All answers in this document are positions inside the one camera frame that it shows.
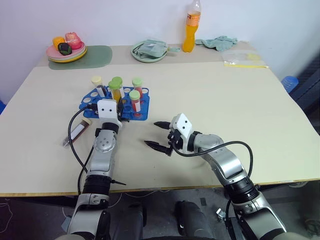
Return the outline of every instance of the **green placemat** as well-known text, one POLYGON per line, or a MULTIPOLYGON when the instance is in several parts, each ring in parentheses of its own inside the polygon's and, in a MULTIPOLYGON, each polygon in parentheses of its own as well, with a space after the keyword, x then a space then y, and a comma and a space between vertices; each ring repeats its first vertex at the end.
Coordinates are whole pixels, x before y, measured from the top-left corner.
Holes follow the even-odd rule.
POLYGON ((87 46, 86 54, 72 62, 54 62, 49 60, 49 68, 53 70, 94 69, 111 62, 112 49, 108 46, 87 46))

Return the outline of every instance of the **orange juice bottle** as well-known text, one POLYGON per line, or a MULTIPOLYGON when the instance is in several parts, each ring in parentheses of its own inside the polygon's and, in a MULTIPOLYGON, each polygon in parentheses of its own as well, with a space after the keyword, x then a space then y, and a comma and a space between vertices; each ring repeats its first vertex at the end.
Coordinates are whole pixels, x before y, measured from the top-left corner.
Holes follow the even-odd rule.
POLYGON ((193 0, 192 4, 189 7, 188 15, 186 17, 185 23, 185 40, 182 45, 182 50, 184 52, 191 53, 195 47, 195 33, 199 26, 201 15, 201 4, 200 0, 193 0))

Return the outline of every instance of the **pink plate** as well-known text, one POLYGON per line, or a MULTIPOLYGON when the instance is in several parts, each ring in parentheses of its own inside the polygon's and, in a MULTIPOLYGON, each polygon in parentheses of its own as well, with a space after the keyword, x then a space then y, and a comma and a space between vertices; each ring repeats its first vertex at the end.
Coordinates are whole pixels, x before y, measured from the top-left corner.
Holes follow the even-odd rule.
POLYGON ((55 49, 55 47, 53 45, 51 45, 50 47, 47 48, 45 53, 49 58, 63 60, 65 58, 70 58, 70 57, 73 57, 73 56, 77 55, 78 53, 83 51, 85 48, 86 48, 86 45, 83 42, 81 42, 81 47, 80 48, 78 48, 76 50, 72 50, 72 53, 70 55, 63 56, 60 52, 58 52, 55 49))

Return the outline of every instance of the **yellow plate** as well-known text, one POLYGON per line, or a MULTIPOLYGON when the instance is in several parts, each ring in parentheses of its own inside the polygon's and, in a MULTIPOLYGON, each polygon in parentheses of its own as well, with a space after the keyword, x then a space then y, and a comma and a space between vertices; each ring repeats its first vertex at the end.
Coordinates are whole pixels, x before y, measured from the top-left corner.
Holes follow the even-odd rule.
POLYGON ((77 56, 75 58, 72 58, 72 59, 68 59, 68 60, 57 61, 57 60, 51 59, 50 57, 48 57, 48 58, 49 58, 50 61, 55 62, 55 63, 69 63, 69 62, 73 62, 75 60, 78 60, 78 59, 82 58, 87 53, 87 50, 88 50, 88 48, 86 46, 84 52, 81 55, 79 55, 79 56, 77 56))

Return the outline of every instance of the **green cap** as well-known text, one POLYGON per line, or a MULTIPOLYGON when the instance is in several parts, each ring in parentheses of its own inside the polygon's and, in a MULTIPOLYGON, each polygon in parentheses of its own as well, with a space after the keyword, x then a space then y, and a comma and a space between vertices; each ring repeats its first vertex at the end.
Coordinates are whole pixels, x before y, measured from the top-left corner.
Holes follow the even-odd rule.
POLYGON ((131 100, 138 100, 140 98, 140 92, 137 90, 132 90, 129 92, 129 97, 131 100))
POLYGON ((117 81, 110 81, 108 85, 111 90, 119 89, 121 87, 120 82, 117 81))
POLYGON ((142 79, 140 77, 135 77, 134 79, 132 79, 132 84, 135 88, 141 87, 142 79))
POLYGON ((119 83, 120 85, 122 85, 122 78, 119 77, 119 76, 113 77, 111 81, 112 81, 112 82, 119 83))

